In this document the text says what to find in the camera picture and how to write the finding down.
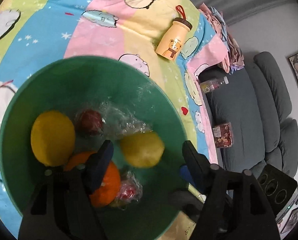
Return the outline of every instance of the lemon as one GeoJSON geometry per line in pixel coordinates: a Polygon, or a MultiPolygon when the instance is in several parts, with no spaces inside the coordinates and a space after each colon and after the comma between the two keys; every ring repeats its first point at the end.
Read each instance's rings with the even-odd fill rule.
{"type": "Polygon", "coordinates": [[[158,164],[164,143],[156,132],[136,133],[120,140],[126,161],[137,168],[151,168],[158,164]]]}
{"type": "Polygon", "coordinates": [[[30,142],[39,162],[45,166],[63,165],[74,150],[73,123],[59,111],[44,112],[34,122],[30,142]]]}

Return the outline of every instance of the wall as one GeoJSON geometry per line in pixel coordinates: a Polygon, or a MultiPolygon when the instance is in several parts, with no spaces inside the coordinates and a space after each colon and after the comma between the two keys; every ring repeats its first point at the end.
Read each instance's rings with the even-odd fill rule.
{"type": "MultiPolygon", "coordinates": [[[[262,51],[269,51],[274,56],[290,94],[293,107],[290,116],[298,124],[298,85],[287,60],[298,52],[298,4],[284,4],[260,12],[230,26],[228,30],[247,59],[262,51]]],[[[298,182],[298,169],[295,179],[298,182]]]]}

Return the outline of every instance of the speaker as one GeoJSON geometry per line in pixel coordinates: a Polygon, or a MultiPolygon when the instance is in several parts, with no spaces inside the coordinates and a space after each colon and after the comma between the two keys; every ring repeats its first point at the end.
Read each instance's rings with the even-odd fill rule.
{"type": "Polygon", "coordinates": [[[269,164],[257,180],[270,202],[276,221],[279,221],[298,197],[296,180],[269,164]]]}

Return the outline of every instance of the brown bottle cap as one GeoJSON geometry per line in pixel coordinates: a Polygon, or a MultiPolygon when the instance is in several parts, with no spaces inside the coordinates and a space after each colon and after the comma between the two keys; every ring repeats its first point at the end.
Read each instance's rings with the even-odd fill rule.
{"type": "Polygon", "coordinates": [[[184,24],[185,26],[187,26],[190,29],[190,31],[192,29],[192,24],[183,18],[177,17],[177,18],[174,18],[173,21],[180,22],[180,23],[184,24]]]}

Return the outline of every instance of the green bowl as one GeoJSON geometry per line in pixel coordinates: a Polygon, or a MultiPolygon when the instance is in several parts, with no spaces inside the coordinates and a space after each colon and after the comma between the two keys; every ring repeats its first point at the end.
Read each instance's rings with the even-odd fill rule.
{"type": "MultiPolygon", "coordinates": [[[[173,222],[178,211],[168,193],[184,187],[178,169],[184,163],[181,145],[187,139],[180,117],[164,92],[133,67],[103,57],[74,57],[54,62],[28,79],[11,100],[0,130],[0,171],[8,195],[21,214],[46,167],[31,150],[30,131],[44,111],[59,110],[69,117],[90,103],[108,101],[129,109],[152,125],[165,144],[158,165],[133,172],[143,185],[143,197],[125,211],[100,212],[109,240],[153,240],[173,222]]],[[[125,167],[119,144],[113,161],[125,167]]]]}

